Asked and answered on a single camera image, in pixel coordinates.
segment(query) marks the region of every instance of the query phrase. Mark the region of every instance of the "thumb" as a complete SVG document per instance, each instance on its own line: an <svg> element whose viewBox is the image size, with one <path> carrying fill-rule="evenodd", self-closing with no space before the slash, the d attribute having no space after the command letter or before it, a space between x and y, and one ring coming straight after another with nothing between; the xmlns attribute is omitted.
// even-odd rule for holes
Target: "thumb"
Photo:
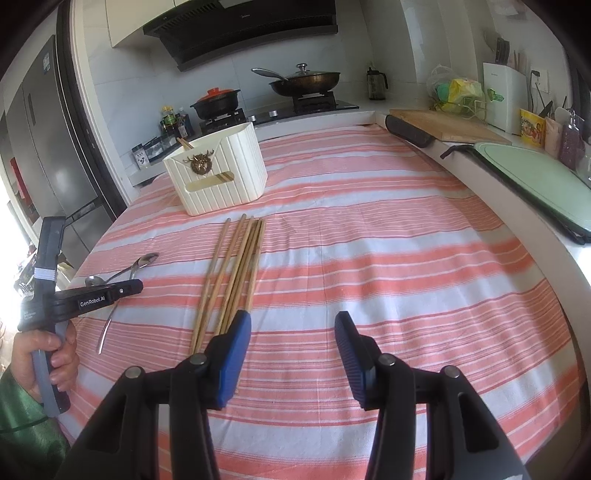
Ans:
<svg viewBox="0 0 591 480"><path fill-rule="evenodd" d="M49 332L42 330L32 330L30 332L17 333L13 343L13 358L17 356L29 355L35 350L44 350L52 352L61 346L60 338Z"/></svg>

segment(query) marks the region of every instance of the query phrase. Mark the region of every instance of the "gray refrigerator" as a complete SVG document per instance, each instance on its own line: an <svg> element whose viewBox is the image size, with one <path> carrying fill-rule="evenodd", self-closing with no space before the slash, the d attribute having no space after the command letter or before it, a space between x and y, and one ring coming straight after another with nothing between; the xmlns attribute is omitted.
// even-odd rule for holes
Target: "gray refrigerator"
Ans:
<svg viewBox="0 0 591 480"><path fill-rule="evenodd" d="M66 69L71 58L64 55L60 62L52 36L22 81L6 120L31 200L41 217L68 217L62 252L79 268L122 208L118 192L101 178L105 166L102 172L97 168L96 145L84 135L89 128L79 121L76 92L69 84L72 72Z"/></svg>

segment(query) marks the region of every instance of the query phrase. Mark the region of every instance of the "human hand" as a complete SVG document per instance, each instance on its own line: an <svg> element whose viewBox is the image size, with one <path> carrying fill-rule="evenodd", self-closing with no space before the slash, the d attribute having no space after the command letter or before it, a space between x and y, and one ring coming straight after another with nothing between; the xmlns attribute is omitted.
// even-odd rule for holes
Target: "human hand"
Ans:
<svg viewBox="0 0 591 480"><path fill-rule="evenodd" d="M32 398L41 403L41 393L35 379L31 356L35 350L55 351L51 356L51 365L54 370L49 375L50 381L57 385L57 389L61 392L71 389L76 383L78 365L80 365L80 359L76 353L74 324L68 323L66 341L63 345L57 335L42 330L21 332L14 336L10 364L12 376Z"/></svg>

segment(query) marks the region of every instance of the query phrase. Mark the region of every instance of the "white basket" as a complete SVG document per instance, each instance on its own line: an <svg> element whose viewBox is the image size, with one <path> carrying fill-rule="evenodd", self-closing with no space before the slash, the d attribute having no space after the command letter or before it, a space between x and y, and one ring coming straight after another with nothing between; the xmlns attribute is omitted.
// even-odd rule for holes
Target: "white basket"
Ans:
<svg viewBox="0 0 591 480"><path fill-rule="evenodd" d="M164 159L174 188L189 215L213 212L259 198L267 170L252 123L226 128L191 142L192 150ZM191 159L206 155L211 170L195 173Z"/></svg>

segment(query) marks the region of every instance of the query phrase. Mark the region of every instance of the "white strap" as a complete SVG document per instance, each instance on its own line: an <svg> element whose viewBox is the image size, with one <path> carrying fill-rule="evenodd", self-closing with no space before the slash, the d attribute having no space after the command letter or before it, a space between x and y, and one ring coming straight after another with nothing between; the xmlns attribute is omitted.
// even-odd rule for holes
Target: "white strap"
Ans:
<svg viewBox="0 0 591 480"><path fill-rule="evenodd" d="M56 271L55 270L49 270L48 268L37 268L37 267L35 267L34 277L35 278L38 278L39 280L51 280L51 281L55 281L56 280Z"/></svg>

